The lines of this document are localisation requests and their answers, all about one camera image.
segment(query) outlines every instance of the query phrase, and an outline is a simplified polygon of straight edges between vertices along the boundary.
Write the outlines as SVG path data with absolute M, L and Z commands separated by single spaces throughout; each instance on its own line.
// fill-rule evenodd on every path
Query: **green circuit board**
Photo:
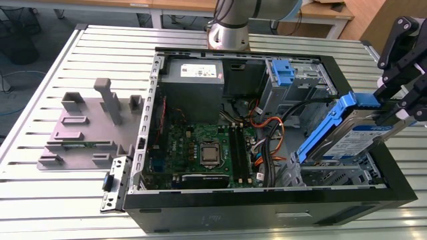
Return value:
M 172 125 L 168 130 L 164 159 L 152 159 L 152 177 L 159 189 L 173 189 L 171 176 L 187 174 L 222 174 L 230 176 L 230 188 L 252 188 L 255 181 L 234 181 L 234 163 L 227 125 Z M 252 128 L 243 129 L 244 142 L 250 152 L 251 139 L 255 138 Z M 218 146 L 220 161 L 216 165 L 202 164 L 204 146 Z M 250 154 L 247 154 L 248 171 L 252 176 Z

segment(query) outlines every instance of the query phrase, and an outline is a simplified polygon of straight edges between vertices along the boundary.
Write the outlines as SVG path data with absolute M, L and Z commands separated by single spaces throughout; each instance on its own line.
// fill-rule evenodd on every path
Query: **power supply label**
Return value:
M 348 159 L 371 146 L 374 139 L 392 129 L 392 126 L 355 126 L 323 155 L 323 159 Z
M 214 64 L 183 64 L 180 76 L 187 78 L 216 78 L 216 66 Z

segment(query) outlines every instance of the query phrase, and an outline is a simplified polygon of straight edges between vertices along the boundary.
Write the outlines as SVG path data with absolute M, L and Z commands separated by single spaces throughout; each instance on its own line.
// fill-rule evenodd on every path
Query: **slotted aluminum table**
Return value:
M 202 31 L 92 25 L 73 31 L 0 147 L 0 239 L 427 239 L 427 128 L 420 125 L 387 141 L 419 200 L 343 226 L 147 235 L 125 213 L 99 213 L 104 172 L 37 170 L 64 93 L 99 96 L 95 79 L 111 78 L 119 98 L 144 97 L 155 47 L 203 49 L 206 44 Z M 376 88 L 378 55 L 358 41 L 251 34 L 250 45 L 252 51 L 331 55 L 355 92 Z

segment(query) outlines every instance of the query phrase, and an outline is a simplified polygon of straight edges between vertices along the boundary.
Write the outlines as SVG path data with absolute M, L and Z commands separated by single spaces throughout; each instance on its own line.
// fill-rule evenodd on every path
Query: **label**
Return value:
M 324 159 L 348 159 L 374 143 L 374 139 L 392 129 L 392 126 L 359 125 L 352 128 L 323 155 Z
M 278 218 L 300 218 L 311 217 L 308 212 L 279 212 L 275 214 Z
M 212 64 L 183 64 L 180 76 L 184 78 L 216 78 L 216 66 Z
M 256 173 L 256 180 L 264 181 L 264 174 L 263 173 L 260 173 L 260 172 Z
M 148 8 L 148 4 L 131 3 L 129 5 L 131 5 L 132 7 L 144 7 L 144 8 Z
M 255 107 L 255 109 L 254 109 L 254 110 L 255 110 L 255 112 L 258 112 L 258 114 L 259 114 L 259 115 L 262 115 L 262 114 L 263 114 L 263 109 L 260 109 L 259 107 Z
M 352 19 L 350 16 L 336 16 L 336 19 Z

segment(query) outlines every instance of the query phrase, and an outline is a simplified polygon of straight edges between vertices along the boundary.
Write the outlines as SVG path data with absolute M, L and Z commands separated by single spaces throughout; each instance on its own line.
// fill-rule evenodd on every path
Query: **blue drive bay latch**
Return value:
M 346 110 L 355 106 L 379 108 L 382 105 L 371 93 L 354 93 L 350 91 L 347 95 L 342 96 L 336 102 L 336 105 L 327 113 L 324 120 L 319 124 L 318 128 L 312 131 L 310 137 L 306 139 L 296 151 L 300 163 L 303 163 L 307 159 L 310 151 L 323 139 L 330 129 L 342 124 Z
M 278 77 L 278 85 L 288 87 L 294 83 L 295 73 L 288 60 L 272 60 L 272 71 Z

